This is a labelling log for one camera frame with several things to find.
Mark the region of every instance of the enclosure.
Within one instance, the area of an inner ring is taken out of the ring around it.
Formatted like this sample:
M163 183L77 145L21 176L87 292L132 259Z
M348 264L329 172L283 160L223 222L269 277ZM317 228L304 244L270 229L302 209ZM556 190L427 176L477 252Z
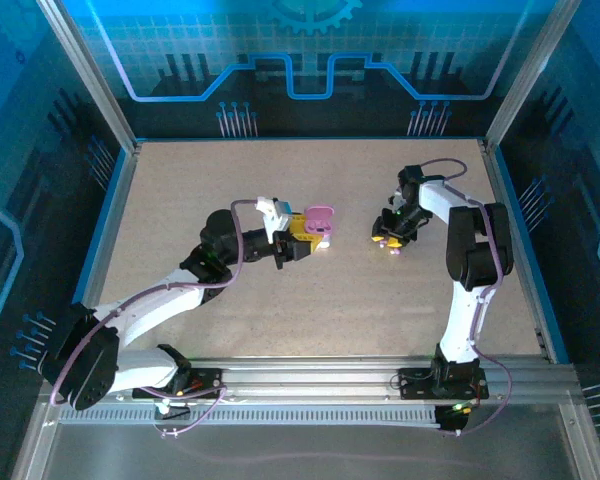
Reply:
M484 361L470 425L510 405L458 439L396 425L435 405L392 385L445 331L447 226L400 255L371 239L398 172L440 158L506 206L515 259L479 342L512 393ZM246 264L130 346L222 369L235 404L175 442L127 394L51 407L28 323L154 284L258 196L332 206L330 247ZM600 1L0 0L0 478L68 468L600 478Z

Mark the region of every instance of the transparent panel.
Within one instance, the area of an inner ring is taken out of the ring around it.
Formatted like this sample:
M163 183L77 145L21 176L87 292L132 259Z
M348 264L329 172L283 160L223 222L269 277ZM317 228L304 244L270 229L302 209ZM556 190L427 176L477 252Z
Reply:
M583 0L502 151L570 359L599 384L600 1Z
M41 378L17 332L71 301L118 151L35 1L0 1L0 478Z
M484 135L552 0L68 0L140 137Z

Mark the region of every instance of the beige work surface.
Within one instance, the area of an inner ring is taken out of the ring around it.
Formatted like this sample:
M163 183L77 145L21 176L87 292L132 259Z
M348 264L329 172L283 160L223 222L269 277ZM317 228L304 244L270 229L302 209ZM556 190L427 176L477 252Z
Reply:
M195 357L432 354L452 297L446 226L434 218L418 241L389 255L371 225L408 164L455 157L469 173L453 182L483 201L493 193L475 140L294 140L147 143L131 186L103 302L170 273L198 245L216 209L235 199L276 196L294 211L335 207L331 248L276 270L246 264L237 283L132 347L170 343ZM425 173L449 175L455 165ZM260 213L239 207L243 228ZM534 324L514 270L489 308L481 346L496 354L538 353Z

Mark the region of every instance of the pink object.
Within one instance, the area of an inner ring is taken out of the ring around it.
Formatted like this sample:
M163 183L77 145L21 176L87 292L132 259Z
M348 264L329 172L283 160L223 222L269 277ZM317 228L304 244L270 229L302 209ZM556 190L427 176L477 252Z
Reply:
M331 244L333 227L329 221L333 216L333 207L329 205L312 205L304 211L307 219L304 222L304 231L314 235L322 235L319 248L327 248Z

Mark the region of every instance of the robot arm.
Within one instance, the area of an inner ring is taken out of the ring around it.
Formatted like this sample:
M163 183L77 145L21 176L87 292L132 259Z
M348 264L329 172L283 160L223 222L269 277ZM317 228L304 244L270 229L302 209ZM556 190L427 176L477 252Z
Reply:
M481 378L477 340L487 307L495 293L498 274L484 218L475 201L457 191L441 176L425 176L419 165L398 174L399 186L373 225L372 238L393 253L417 240L417 231L435 215L448 225L446 263L453 280L453 299L447 329L436 346L426 379L438 398L473 398ZM485 205L502 272L513 269L509 220L504 205Z
M301 260L324 247L325 235L308 233L307 217L292 213L288 203L260 197L255 206L263 214L264 228L242 234L243 262L274 257L281 269L284 263ZM148 289L95 309L73 305L66 317L56 322L38 372L54 384L68 368L59 392L72 407L88 408L108 392L154 387L175 394L187 386L188 362L175 349L168 345L136 351L125 348L169 318L212 300L232 279L228 267L238 263L239 252L232 213L213 212L200 240L179 268ZM108 319L106 326L102 325L104 319ZM75 361L69 362L87 335L92 335L91 339Z

